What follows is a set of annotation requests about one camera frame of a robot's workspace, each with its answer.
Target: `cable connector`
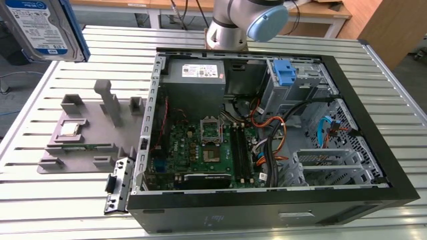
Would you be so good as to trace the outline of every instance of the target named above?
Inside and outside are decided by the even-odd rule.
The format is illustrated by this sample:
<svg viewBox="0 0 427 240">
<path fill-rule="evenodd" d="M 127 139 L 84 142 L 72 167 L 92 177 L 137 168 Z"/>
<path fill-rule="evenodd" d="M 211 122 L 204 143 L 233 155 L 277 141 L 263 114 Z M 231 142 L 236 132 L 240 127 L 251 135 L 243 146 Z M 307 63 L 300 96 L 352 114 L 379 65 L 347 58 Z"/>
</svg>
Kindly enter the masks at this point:
<svg viewBox="0 0 427 240">
<path fill-rule="evenodd" d="M 353 138 L 353 137 L 360 137 L 363 134 L 359 130 L 348 127 L 347 135 Z"/>
<path fill-rule="evenodd" d="M 337 132 L 340 130 L 340 126 L 341 126 L 341 122 L 340 121 L 333 120 L 331 122 L 331 127 L 325 129 L 325 131 L 327 131 L 327 133 L 328 133 L 328 135 L 331 137 L 336 137 L 337 136 Z"/>
<path fill-rule="evenodd" d="M 331 101 L 333 101 L 335 99 L 343 98 L 343 96 L 340 94 L 329 94 L 328 97 L 332 99 Z"/>
</svg>

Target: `floor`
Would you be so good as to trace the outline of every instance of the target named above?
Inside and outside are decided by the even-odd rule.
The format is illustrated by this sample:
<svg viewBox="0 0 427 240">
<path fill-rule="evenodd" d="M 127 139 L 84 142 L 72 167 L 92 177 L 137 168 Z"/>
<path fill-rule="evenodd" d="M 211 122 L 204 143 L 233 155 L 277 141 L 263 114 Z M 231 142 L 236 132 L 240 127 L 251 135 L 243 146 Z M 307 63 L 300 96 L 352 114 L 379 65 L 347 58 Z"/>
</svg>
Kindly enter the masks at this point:
<svg viewBox="0 0 427 240">
<path fill-rule="evenodd" d="M 136 16 L 132 13 L 115 12 L 88 12 L 76 11 L 76 17 L 80 24 L 115 26 L 115 27 L 140 27 L 149 28 L 149 20 L 144 14 Z M 165 29 L 181 29 L 177 23 L 171 24 L 167 16 L 161 16 L 161 26 Z M 184 23 L 189 30 L 203 30 L 205 23 L 201 17 L 185 17 Z M 8 62 L 0 57 L 0 76 L 16 71 L 35 71 L 44 73 L 49 64 L 32 63 L 24 66 L 10 66 Z M 412 60 L 407 56 L 400 65 L 393 70 L 393 74 L 403 84 L 405 90 L 413 97 L 419 106 L 427 112 L 427 64 Z M 39 83 L 41 76 L 36 74 L 14 74 L 4 79 L 10 92 L 6 95 L 0 94 L 0 137 L 8 132 L 8 129 L 14 121 L 17 114 L 2 115 L 18 111 Z"/>
</svg>

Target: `blue cable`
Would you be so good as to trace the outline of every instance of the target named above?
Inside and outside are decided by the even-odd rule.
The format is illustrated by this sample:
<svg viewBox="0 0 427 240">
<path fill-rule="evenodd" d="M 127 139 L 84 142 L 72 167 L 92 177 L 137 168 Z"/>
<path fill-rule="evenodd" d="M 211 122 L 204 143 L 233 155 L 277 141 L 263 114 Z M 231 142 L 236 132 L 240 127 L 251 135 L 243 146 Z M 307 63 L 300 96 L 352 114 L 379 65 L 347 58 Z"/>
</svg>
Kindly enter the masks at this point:
<svg viewBox="0 0 427 240">
<path fill-rule="evenodd" d="M 332 123 L 332 118 L 331 116 L 324 116 L 323 118 L 320 118 L 320 121 L 319 121 L 319 125 L 317 125 L 317 143 L 319 143 L 319 146 L 321 147 L 323 145 L 323 138 L 321 138 L 321 129 L 323 129 L 323 123 L 324 122 L 328 122 L 328 124 Z"/>
<path fill-rule="evenodd" d="M 17 114 L 18 112 L 20 112 L 20 110 L 18 111 L 0 113 L 0 116 L 9 115 L 9 114 Z"/>
</svg>

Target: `red cable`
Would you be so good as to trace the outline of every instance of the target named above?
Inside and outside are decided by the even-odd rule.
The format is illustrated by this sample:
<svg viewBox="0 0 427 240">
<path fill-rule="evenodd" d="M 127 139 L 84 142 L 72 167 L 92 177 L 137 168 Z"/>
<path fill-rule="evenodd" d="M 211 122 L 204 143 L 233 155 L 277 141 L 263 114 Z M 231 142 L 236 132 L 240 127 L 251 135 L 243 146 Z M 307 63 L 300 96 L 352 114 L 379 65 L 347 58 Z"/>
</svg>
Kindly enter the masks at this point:
<svg viewBox="0 0 427 240">
<path fill-rule="evenodd" d="M 161 123 L 160 135 L 157 137 L 157 142 L 155 143 L 152 149 L 149 149 L 149 152 L 156 149 L 156 147 L 157 147 L 157 145 L 160 143 L 160 139 L 161 139 L 161 135 L 163 135 L 163 129 L 165 127 L 167 117 L 168 117 L 168 108 L 169 108 L 168 97 L 165 97 L 164 103 L 165 103 L 165 110 L 164 110 L 164 118 L 163 118 L 163 123 Z"/>
</svg>

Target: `aluminum table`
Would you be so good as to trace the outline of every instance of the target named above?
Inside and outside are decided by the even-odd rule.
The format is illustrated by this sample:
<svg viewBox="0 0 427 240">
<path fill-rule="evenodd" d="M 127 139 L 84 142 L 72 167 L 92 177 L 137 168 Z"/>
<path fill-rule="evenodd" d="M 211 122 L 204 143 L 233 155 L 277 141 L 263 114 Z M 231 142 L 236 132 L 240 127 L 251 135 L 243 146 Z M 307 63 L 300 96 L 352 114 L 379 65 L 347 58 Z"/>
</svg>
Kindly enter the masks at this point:
<svg viewBox="0 0 427 240">
<path fill-rule="evenodd" d="M 52 62 L 0 144 L 1 239 L 427 239 L 427 117 L 371 47 L 341 39 L 280 36 L 267 43 L 248 41 L 248 49 L 336 57 L 419 200 L 343 226 L 172 235 L 149 235 L 129 214 L 104 216 L 107 173 L 36 172 L 63 96 L 100 100 L 92 87 L 97 79 L 108 79 L 120 99 L 147 97 L 156 47 L 203 48 L 204 33 L 107 26 L 87 26 L 83 33 L 89 62 Z"/>
</svg>

